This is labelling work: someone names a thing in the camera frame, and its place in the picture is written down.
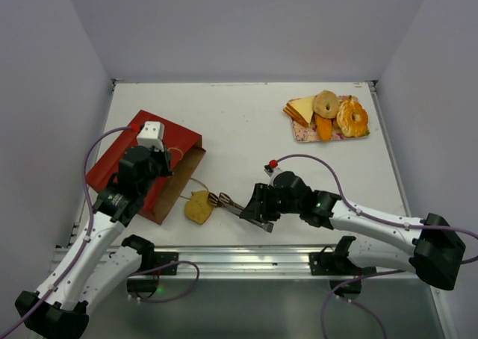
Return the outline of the red paper bag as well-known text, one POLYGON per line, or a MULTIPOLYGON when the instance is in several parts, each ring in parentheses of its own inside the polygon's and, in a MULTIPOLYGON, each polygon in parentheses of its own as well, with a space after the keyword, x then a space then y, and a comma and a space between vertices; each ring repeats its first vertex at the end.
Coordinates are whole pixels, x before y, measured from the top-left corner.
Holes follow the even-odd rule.
POLYGON ((88 214, 103 213, 124 226, 137 214, 162 224, 204 155, 201 134, 139 111, 86 176, 87 184, 98 194, 96 201, 89 203, 88 214), (164 124, 164 148, 173 156, 170 177, 155 177, 152 149, 137 143, 147 121, 164 124))

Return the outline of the fake orange bread loaf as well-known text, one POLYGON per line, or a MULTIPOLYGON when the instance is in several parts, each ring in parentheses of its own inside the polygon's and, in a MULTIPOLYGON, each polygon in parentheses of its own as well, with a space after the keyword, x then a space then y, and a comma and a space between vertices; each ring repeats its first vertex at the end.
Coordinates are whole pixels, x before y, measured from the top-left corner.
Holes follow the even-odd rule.
POLYGON ((323 142, 330 141, 333 130, 331 119, 324 118, 317 113, 314 115, 314 118, 317 125, 317 135, 319 139, 323 142))

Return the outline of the fake triangle sandwich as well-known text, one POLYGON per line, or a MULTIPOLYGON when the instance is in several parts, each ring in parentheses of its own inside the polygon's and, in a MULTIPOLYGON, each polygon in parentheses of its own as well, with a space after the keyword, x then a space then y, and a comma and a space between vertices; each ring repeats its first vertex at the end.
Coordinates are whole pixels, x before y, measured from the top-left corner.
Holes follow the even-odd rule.
POLYGON ((313 101, 314 96, 292 99, 283 108, 283 112, 293 121, 307 128, 310 126, 314 116, 313 101))

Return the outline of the fake plain bagel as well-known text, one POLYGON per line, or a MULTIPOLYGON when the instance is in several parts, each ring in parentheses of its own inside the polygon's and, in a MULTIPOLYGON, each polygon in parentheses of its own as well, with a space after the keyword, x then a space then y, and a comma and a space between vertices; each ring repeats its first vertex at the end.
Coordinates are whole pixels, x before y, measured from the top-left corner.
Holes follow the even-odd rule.
POLYGON ((318 93, 312 102, 313 111, 326 119, 333 119, 337 116, 340 107, 338 96, 329 90, 318 93))

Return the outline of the fake glazed ring pastry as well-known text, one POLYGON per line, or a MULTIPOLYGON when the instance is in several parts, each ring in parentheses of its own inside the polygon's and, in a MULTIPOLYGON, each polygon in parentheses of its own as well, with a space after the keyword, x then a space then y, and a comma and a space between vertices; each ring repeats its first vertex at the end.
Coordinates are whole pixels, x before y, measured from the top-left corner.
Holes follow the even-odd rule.
POLYGON ((352 96, 341 102, 336 120, 345 137, 364 137, 369 132, 368 113, 352 96))

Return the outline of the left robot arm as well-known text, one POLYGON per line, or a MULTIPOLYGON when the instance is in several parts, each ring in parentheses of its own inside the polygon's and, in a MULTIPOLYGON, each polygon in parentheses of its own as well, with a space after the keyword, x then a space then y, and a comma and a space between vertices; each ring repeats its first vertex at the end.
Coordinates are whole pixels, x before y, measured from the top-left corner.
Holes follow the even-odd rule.
POLYGON ((95 202, 90 219, 68 253, 33 292, 15 301, 21 322, 44 338, 79 338, 95 305, 132 273, 148 273, 155 265, 152 242, 131 235, 104 264, 112 242, 143 207, 158 178, 171 176, 172 155, 157 146, 134 146, 95 202))

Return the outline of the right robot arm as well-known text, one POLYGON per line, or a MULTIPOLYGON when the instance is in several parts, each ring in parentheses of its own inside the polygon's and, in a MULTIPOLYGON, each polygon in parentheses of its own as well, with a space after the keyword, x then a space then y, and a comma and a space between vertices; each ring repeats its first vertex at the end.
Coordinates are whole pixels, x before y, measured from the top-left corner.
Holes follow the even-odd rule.
POLYGON ((420 219, 360 208, 338 194, 313 190, 286 171, 272 175, 269 184, 257 183, 239 217, 269 225, 283 214, 346 232, 332 252, 317 258, 330 273, 352 275, 381 267, 413 273, 442 290, 455 287, 465 244, 439 215, 420 219))

